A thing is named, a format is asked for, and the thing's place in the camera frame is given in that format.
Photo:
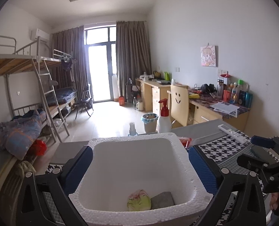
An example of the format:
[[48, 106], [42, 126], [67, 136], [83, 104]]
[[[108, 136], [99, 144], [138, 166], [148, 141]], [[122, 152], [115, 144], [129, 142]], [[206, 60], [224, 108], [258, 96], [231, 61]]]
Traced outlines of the person's right hand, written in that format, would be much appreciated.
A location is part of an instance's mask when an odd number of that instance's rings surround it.
[[279, 206], [279, 193], [272, 193], [270, 199], [270, 209], [275, 211]]

